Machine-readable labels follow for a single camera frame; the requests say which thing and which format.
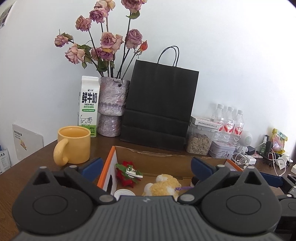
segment snack package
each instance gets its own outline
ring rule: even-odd
[[[272,130],[271,142],[273,144],[272,150],[277,154],[283,154],[285,141],[288,140],[283,133],[281,133],[278,129]]]

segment mug handle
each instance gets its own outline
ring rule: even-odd
[[[67,157],[63,157],[63,152],[65,146],[68,144],[69,140],[67,138],[58,142],[58,144],[54,148],[54,162],[58,166],[64,166],[68,163],[69,159]]]

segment sunflower seeds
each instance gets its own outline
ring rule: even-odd
[[[186,151],[188,153],[207,155],[209,148],[212,144],[212,140],[205,134],[194,133],[189,137]]]

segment orange box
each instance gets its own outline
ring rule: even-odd
[[[225,164],[233,170],[243,171],[229,159],[200,157],[201,160],[212,166]],[[147,183],[155,183],[160,174],[169,174],[178,179],[182,186],[190,186],[194,174],[191,171],[192,156],[169,155],[162,153],[143,152],[128,149],[121,146],[113,146],[109,152],[97,186],[111,195],[118,189],[129,189],[136,196],[142,195]],[[116,178],[115,164],[122,164],[123,161],[132,161],[135,168],[143,174],[143,178],[134,188],[123,187]]]

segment yellow mug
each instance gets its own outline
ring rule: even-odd
[[[62,127],[57,132],[57,142],[54,148],[54,162],[58,166],[84,163],[90,157],[91,132],[87,128]]]

